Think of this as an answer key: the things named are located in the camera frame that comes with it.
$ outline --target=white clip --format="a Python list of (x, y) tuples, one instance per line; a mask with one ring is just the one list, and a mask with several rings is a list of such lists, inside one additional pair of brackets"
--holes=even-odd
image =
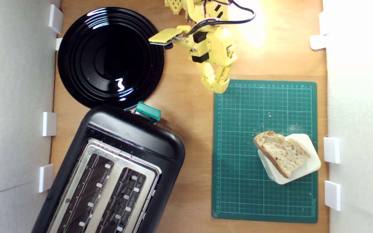
[(63, 14), (54, 4), (50, 7), (49, 27), (57, 34), (61, 34)]
[(57, 135), (57, 114), (43, 112), (43, 136)]
[(331, 15), (327, 11), (322, 11), (319, 14), (319, 29), (321, 35), (326, 35), (332, 28), (333, 21)]
[(60, 49), (61, 41), (62, 41), (62, 37), (56, 39), (56, 51)]
[(38, 185), (38, 192), (44, 192), (49, 189), (53, 184), (54, 176), (54, 165), (48, 164), (43, 167), (40, 167), (40, 178)]
[(340, 139), (323, 138), (323, 153), (326, 162), (341, 163), (340, 158)]
[(329, 180), (324, 181), (324, 204), (341, 211), (341, 185)]
[(313, 50), (326, 48), (326, 37), (324, 35), (310, 36), (309, 42)]
[(310, 36), (309, 42), (313, 50), (324, 49), (327, 46), (326, 34), (328, 34), (333, 26), (331, 15), (327, 11), (322, 11), (319, 14), (319, 29), (320, 35)]

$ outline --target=cutting mat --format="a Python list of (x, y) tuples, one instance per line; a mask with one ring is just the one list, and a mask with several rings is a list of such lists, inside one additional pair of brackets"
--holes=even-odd
[(212, 216), (317, 222), (317, 172), (271, 181), (253, 138), (273, 130), (307, 134), (317, 150), (317, 87), (310, 82), (231, 80), (214, 96)]

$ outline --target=wooden surface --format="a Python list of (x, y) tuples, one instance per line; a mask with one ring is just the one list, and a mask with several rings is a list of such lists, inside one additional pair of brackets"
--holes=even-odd
[[(256, 10), (257, 17), (245, 25), (228, 26), (235, 40), (238, 61), (232, 79), (314, 81), (318, 87), (319, 221), (317, 224), (290, 224), (213, 219), (211, 204), (211, 157), (213, 94), (204, 89), (195, 65), (185, 49), (166, 51), (162, 80), (145, 103), (161, 109), (170, 127), (182, 135), (185, 162), (166, 209), (158, 233), (191, 232), (329, 232), (329, 209), (324, 205), (322, 138), (327, 134), (326, 57), (312, 51), (309, 36), (319, 33), (321, 0), (241, 0)], [(62, 0), (63, 33), (81, 15), (104, 6), (133, 9), (162, 30), (185, 24), (183, 15), (172, 15), (163, 0)], [(53, 137), (51, 163), (55, 172), (88, 109), (65, 90), (56, 73), (54, 112), (58, 114), (57, 136)]]

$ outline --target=white square plate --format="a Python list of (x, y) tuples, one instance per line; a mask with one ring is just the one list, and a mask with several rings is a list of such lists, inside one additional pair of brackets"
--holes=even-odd
[(266, 158), (265, 155), (258, 150), (258, 155), (263, 163), (263, 166), (265, 167), (268, 177), (277, 184), (287, 184), (290, 181), (296, 180), (319, 170), (320, 166), (322, 165), (315, 147), (307, 134), (290, 134), (289, 136), (286, 136), (286, 138), (292, 138), (299, 142), (299, 144), (309, 153), (311, 158), (303, 166), (295, 170), (288, 179), (286, 179), (277, 171), (276, 167), (268, 160), (268, 158)]

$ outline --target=toaster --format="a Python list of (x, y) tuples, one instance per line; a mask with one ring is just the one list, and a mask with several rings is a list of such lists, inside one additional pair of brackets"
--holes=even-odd
[(182, 140), (142, 102), (89, 110), (33, 233), (154, 232), (185, 158)]

